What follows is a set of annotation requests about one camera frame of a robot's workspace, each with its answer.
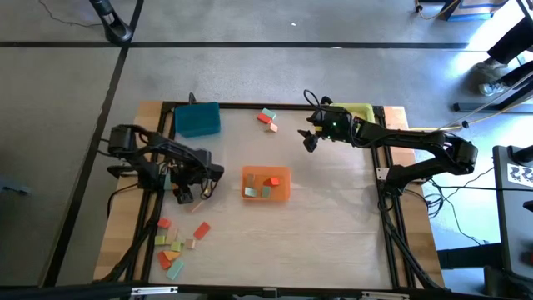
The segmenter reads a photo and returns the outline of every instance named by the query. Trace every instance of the white sneaker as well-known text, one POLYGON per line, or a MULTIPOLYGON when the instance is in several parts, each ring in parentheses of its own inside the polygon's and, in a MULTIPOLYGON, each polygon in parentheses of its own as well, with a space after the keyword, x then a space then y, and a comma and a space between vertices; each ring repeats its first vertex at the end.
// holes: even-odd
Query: white sneaker
POLYGON ((499 63, 494 58, 487 58, 484 62, 477 63, 475 67, 481 71, 491 72, 499 68, 507 68, 507 65, 504 63, 499 63))
POLYGON ((507 85, 501 80, 484 83, 479 85, 480 92, 485 96, 492 96, 495 93, 501 93, 507 89, 507 85))

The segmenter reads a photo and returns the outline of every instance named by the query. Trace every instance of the red block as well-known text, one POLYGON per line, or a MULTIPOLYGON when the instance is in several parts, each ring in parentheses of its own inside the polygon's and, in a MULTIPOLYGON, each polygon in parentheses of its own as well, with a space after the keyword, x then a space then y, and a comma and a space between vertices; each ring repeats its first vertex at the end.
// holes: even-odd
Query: red block
POLYGON ((165 218, 160 218, 159 222, 157 222, 158 227, 160 228, 169 228, 170 227, 170 220, 167 220, 165 218))
POLYGON ((203 222, 202 225, 192 234, 196 239, 202 239, 206 233, 211 229, 211 226, 206 222, 203 222))
POLYGON ((265 123, 265 124, 270 124, 272 123, 272 118, 271 117, 268 117, 266 114, 264 113, 260 113, 258 116, 257 116, 257 120, 265 123))
POLYGON ((267 180, 265 180, 263 185, 266 185, 268 187, 276 187, 276 186, 280 185, 280 179, 278 177, 274 177, 274 178, 270 177, 267 180))
POLYGON ((157 259, 159 259, 159 264, 161 265, 161 268, 163 270, 167 270, 172 265, 172 263, 168 260, 165 253, 163 253, 163 251, 160 251, 157 254, 157 259))

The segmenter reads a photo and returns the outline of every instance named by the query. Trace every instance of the blue box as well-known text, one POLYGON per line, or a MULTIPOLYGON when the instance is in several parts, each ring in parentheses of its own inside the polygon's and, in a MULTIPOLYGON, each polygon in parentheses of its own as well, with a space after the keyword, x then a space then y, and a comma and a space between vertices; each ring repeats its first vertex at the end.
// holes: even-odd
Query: blue box
POLYGON ((174 108, 176 133, 185 138, 220 132, 218 102, 184 105, 174 108))

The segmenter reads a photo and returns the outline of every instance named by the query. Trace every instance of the white tabletop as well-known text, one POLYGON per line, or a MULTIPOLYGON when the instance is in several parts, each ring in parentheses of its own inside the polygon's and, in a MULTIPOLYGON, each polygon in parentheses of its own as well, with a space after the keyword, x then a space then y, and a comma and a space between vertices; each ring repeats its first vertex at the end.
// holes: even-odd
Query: white tabletop
MULTIPOLYGON (((319 141, 308 153, 297 129, 311 129, 311 112, 277 111, 278 133, 265 132, 259 111, 221 110, 219 134, 177 141, 212 151, 225 167, 217 189, 191 213, 171 192, 162 218, 192 238, 207 222, 212 229, 196 249, 184 249, 185 266, 175 281, 165 277, 156 246, 150 283, 289 288, 390 288, 376 185, 369 150, 319 141), (246 165, 291 169, 288 202, 246 202, 241 172, 246 165)), ((198 199, 199 187, 193 188, 198 199)), ((158 234, 165 234, 159 229, 158 234)))

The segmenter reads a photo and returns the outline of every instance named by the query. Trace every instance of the person's leg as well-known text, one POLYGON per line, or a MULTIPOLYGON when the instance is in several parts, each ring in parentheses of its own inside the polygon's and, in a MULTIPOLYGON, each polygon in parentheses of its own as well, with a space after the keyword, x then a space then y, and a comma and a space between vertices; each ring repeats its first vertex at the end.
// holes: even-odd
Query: person's leg
POLYGON ((487 53, 497 62, 507 64, 531 45, 533 45, 533 26, 524 17, 487 53))
MULTIPOLYGON (((527 76, 529 73, 533 72, 533 61, 525 63, 518 68, 514 69, 507 75, 503 76, 502 78, 495 80, 493 82, 480 84, 479 89, 482 94, 485 96, 490 96, 495 93, 501 93, 505 91, 507 88, 510 88, 515 83, 518 83, 519 80, 527 76)), ((528 77, 523 83, 527 84, 530 83, 531 80, 533 80, 533 76, 528 77)))

